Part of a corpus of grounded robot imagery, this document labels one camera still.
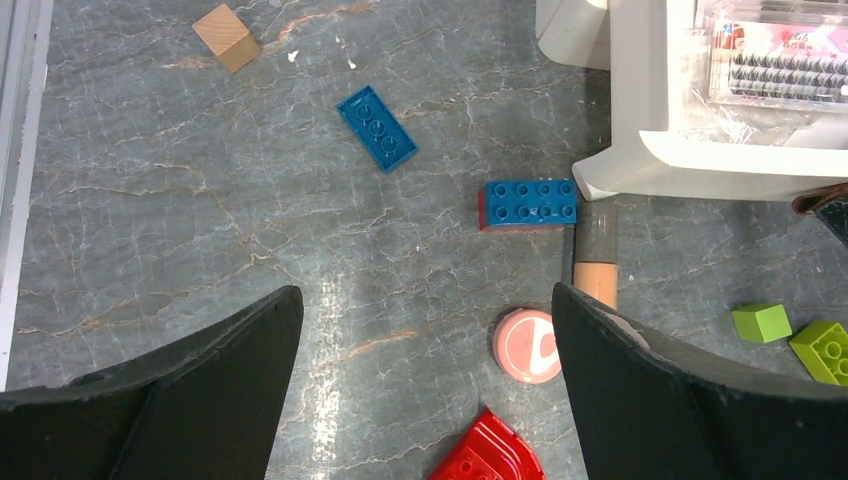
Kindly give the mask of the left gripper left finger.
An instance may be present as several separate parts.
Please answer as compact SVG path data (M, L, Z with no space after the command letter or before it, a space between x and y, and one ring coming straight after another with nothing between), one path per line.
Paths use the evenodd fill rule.
M5 479L261 479L304 320L281 287L177 341L1 396Z

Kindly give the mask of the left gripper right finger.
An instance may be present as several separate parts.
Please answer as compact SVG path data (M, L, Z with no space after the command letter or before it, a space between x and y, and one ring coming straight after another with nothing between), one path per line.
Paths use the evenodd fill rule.
M843 479L845 389L754 368L552 291L562 373L593 479Z

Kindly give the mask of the white three-drawer organizer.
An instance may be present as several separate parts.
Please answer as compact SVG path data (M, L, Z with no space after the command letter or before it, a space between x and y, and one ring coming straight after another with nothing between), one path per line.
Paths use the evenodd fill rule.
M565 65L607 70L611 145L572 167L589 201L617 194L719 200L792 200L847 180L847 153L689 140L680 56L691 1L539 1L540 50Z

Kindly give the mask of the clear plastic bag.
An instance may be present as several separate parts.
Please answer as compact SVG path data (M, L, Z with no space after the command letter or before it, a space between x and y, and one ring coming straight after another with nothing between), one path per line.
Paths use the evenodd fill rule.
M682 104L676 131L688 140L781 146L798 130L812 128L823 113L724 105L708 100L709 37L703 29L681 33Z

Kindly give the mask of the false eyelash case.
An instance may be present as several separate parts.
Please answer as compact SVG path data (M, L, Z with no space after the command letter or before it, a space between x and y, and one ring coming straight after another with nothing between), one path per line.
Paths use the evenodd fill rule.
M845 1L718 1L707 24L711 101L847 112Z

